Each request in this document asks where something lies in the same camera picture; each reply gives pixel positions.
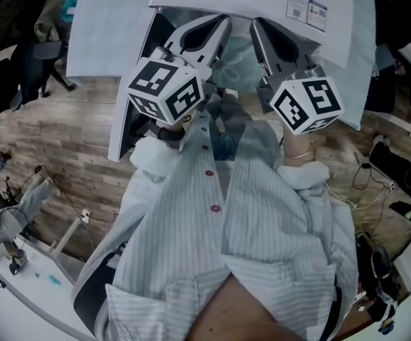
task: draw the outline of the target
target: black and white pattern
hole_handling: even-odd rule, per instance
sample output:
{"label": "black and white pattern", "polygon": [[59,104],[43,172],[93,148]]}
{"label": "black and white pattern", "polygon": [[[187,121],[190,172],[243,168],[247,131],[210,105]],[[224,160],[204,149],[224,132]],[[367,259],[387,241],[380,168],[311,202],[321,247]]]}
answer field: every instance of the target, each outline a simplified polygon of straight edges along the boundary
{"label": "black and white pattern", "polygon": [[193,77],[166,100],[166,106],[174,120],[177,120],[199,100],[201,100],[201,94],[198,81],[196,77]]}
{"label": "black and white pattern", "polygon": [[302,84],[317,114],[325,114],[341,109],[327,80],[306,81]]}
{"label": "black and white pattern", "polygon": [[284,117],[292,130],[296,130],[309,118],[288,90],[283,91],[274,108]]}
{"label": "black and white pattern", "polygon": [[316,120],[313,124],[311,124],[309,127],[307,127],[304,130],[304,133],[324,128],[325,126],[329,125],[336,118],[337,117],[327,117],[325,119]]}
{"label": "black and white pattern", "polygon": [[166,117],[164,117],[163,112],[160,110],[160,106],[158,106],[156,102],[143,99],[142,97],[138,97],[134,94],[131,94],[130,96],[133,103],[138,107],[142,114],[153,117],[154,119],[166,121]]}
{"label": "black and white pattern", "polygon": [[134,78],[133,82],[130,83],[129,88],[152,96],[158,96],[172,76],[174,76],[177,69],[177,67],[172,65],[149,61]]}

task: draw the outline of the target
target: wooden floor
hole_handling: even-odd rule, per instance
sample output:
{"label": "wooden floor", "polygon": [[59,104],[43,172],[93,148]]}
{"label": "wooden floor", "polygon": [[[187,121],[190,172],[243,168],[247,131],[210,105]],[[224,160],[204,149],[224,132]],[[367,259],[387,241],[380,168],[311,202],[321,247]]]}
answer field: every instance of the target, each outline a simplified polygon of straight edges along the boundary
{"label": "wooden floor", "polygon": [[[78,211],[84,207],[89,209],[94,217],[88,225],[91,239],[86,228],[81,226],[65,248],[80,259],[87,259],[93,247],[109,231],[134,172],[128,156],[121,163],[107,160],[117,86],[116,79],[103,79],[68,94],[52,81],[48,85],[50,97],[31,102],[17,112],[0,115],[0,151],[13,154],[13,159],[0,175],[0,188],[4,188],[6,176],[17,188],[37,165],[45,165],[59,180],[64,194],[57,194],[44,205],[35,218],[34,227],[46,243],[62,237],[75,219],[75,211],[65,194]],[[253,117],[262,117],[256,97],[242,95],[241,101]],[[281,137],[278,117],[272,113],[264,118]],[[407,132],[371,115],[364,115],[360,131],[336,121],[314,134],[317,157],[331,169],[330,188],[358,207],[365,207],[383,190],[381,184],[372,180],[365,190],[356,190],[352,186],[359,167],[355,151],[367,153],[377,132],[393,140],[391,148],[394,152],[411,159],[411,138]],[[356,183],[364,184],[369,174],[368,170],[362,170]],[[384,179],[375,171],[373,176],[378,180]],[[363,229],[371,232],[380,217],[385,198],[384,193],[368,208],[353,211],[357,232]],[[388,208],[396,200],[410,201],[401,190],[396,190],[385,201],[382,220],[373,232],[373,241],[384,244],[392,257],[411,240],[411,224]]]}

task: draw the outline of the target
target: rolled sleeve cuff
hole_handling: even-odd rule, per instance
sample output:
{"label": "rolled sleeve cuff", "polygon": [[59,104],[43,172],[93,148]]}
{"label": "rolled sleeve cuff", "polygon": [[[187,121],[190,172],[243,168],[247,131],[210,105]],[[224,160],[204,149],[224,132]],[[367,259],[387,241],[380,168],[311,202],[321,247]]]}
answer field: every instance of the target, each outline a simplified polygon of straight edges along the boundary
{"label": "rolled sleeve cuff", "polygon": [[148,136],[136,143],[130,161],[138,169],[159,177],[167,177],[179,155],[178,149],[171,148],[164,141]]}
{"label": "rolled sleeve cuff", "polygon": [[329,169],[318,161],[302,167],[280,166],[277,172],[294,190],[307,190],[329,179]]}

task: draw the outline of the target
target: watch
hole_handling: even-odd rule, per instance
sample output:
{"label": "watch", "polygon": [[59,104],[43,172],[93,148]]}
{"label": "watch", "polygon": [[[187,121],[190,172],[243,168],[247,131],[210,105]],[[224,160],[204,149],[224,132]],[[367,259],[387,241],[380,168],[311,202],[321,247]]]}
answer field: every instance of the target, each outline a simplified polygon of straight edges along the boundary
{"label": "watch", "polygon": [[156,125],[155,120],[150,121],[149,129],[155,136],[162,141],[180,141],[185,136],[185,129],[180,131],[170,131]]}

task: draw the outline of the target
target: label sticker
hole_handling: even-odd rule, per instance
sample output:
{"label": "label sticker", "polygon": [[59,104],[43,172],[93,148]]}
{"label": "label sticker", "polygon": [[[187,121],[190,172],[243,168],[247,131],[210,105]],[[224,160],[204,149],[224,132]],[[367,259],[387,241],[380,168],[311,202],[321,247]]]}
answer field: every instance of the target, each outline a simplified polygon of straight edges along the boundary
{"label": "label sticker", "polygon": [[306,23],[309,0],[288,0],[286,16]]}
{"label": "label sticker", "polygon": [[320,31],[326,31],[327,22],[327,8],[324,5],[310,0],[308,6],[308,18],[306,23],[309,26],[313,26]]}
{"label": "label sticker", "polygon": [[313,0],[288,0],[286,16],[326,31],[327,7]]}

